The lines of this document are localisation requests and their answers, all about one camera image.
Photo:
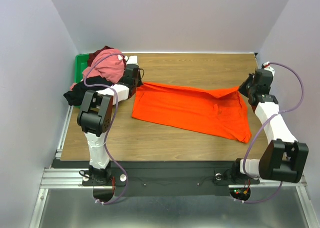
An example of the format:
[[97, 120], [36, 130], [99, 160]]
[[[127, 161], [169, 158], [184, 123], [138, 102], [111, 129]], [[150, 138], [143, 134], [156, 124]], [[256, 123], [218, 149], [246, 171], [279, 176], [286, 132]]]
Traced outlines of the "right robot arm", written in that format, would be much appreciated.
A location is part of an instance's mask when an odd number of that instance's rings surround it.
[[248, 98], [254, 114], [261, 122], [268, 146], [260, 159], [238, 158], [230, 170], [232, 181], [241, 183], [247, 177], [282, 182], [298, 183], [302, 177], [309, 148], [299, 142], [287, 127], [275, 95], [270, 94], [275, 70], [267, 62], [239, 87], [239, 92]]

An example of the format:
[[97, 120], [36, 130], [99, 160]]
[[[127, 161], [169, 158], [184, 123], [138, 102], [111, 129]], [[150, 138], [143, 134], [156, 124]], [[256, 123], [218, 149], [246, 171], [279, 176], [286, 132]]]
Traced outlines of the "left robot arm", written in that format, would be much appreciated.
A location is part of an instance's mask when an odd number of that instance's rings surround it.
[[142, 84], [138, 64], [128, 64], [119, 83], [98, 92], [86, 91], [77, 117], [77, 124], [87, 139], [90, 155], [88, 170], [80, 172], [84, 182], [107, 185], [111, 181], [111, 159], [105, 145], [114, 120], [113, 107], [130, 99]]

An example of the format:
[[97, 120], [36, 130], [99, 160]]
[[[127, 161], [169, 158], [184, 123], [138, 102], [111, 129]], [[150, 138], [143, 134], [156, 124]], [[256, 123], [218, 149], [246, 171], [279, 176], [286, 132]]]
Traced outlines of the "orange t shirt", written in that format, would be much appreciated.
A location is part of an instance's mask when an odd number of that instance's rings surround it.
[[248, 143], [247, 105], [237, 87], [199, 89], [144, 82], [137, 88], [133, 118]]

